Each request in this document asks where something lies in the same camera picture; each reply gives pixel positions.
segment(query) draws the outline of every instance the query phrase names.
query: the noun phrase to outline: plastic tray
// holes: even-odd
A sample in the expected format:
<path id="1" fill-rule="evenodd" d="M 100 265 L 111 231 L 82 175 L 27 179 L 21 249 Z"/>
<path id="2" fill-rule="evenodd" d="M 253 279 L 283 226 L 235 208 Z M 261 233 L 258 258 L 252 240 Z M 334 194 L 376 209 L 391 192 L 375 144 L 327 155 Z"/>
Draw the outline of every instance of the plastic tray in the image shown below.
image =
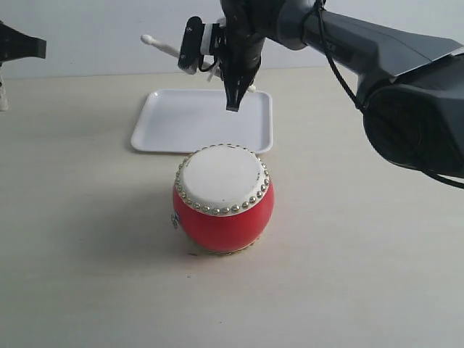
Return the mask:
<path id="1" fill-rule="evenodd" d="M 146 100 L 131 143 L 140 152 L 169 153 L 231 143 L 262 154 L 273 145 L 272 99 L 261 91 L 247 93 L 240 110 L 229 112 L 223 90 L 155 91 Z"/>

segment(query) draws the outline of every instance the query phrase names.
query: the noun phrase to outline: drumstick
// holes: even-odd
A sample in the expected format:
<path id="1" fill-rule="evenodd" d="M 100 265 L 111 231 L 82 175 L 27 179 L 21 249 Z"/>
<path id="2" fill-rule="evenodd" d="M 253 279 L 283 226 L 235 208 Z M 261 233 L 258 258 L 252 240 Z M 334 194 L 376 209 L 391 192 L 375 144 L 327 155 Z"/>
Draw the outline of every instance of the drumstick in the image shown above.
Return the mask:
<path id="1" fill-rule="evenodd" d="M 156 38 L 153 38 L 151 35 L 147 35 L 147 34 L 144 34 L 140 37 L 141 41 L 148 45 L 148 46 L 153 46 L 153 47 L 156 47 L 157 49 L 159 49 L 161 52 L 164 52 L 174 58 L 179 58 L 179 51 L 177 49 L 175 49 L 174 47 L 172 46 L 169 46 L 168 44 L 164 43 L 164 42 L 161 42 L 159 40 L 157 40 Z M 204 62 L 203 63 L 203 69 L 207 69 L 211 67 L 211 64 L 210 63 L 206 63 Z M 214 76 L 220 78 L 220 71 L 219 70 L 214 70 Z M 255 92 L 256 91 L 256 86 L 255 85 L 251 85 L 250 87 L 248 87 L 247 89 L 248 92 Z"/>

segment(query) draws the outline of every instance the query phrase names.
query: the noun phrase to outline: drum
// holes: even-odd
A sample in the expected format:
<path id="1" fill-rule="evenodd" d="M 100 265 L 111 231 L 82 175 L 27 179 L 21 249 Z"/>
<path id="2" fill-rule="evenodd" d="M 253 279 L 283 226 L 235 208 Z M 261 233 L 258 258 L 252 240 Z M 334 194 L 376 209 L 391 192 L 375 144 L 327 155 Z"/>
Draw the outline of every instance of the drum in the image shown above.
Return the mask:
<path id="1" fill-rule="evenodd" d="M 231 144 L 203 148 L 185 158 L 175 176 L 173 224 L 207 251 L 237 252 L 265 230 L 274 188 L 251 151 Z"/>

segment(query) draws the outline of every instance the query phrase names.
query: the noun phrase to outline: white drumhead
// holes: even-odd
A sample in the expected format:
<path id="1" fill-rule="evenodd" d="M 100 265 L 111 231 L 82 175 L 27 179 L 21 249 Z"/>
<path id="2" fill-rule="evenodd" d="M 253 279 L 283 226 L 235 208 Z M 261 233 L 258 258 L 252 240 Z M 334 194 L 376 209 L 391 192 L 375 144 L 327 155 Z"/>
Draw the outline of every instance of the white drumhead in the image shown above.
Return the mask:
<path id="1" fill-rule="evenodd" d="M 214 215 L 246 211 L 264 197 L 268 172 L 240 146 L 203 149 L 181 165 L 178 191 L 194 209 Z"/>

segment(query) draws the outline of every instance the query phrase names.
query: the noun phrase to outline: beige tabletop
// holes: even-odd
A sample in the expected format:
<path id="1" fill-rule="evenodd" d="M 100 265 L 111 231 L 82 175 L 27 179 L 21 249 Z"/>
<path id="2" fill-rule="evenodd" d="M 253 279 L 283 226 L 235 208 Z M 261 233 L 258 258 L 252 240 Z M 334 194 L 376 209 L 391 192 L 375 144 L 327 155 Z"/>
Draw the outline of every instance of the beige tabletop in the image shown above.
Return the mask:
<path id="1" fill-rule="evenodd" d="M 7 81 L 0 347 L 464 344 L 464 192 L 379 157 L 328 69 L 256 84 L 274 103 L 275 211 L 253 247 L 211 257 L 171 226 L 181 158 L 129 138 L 150 92 L 220 81 Z"/>

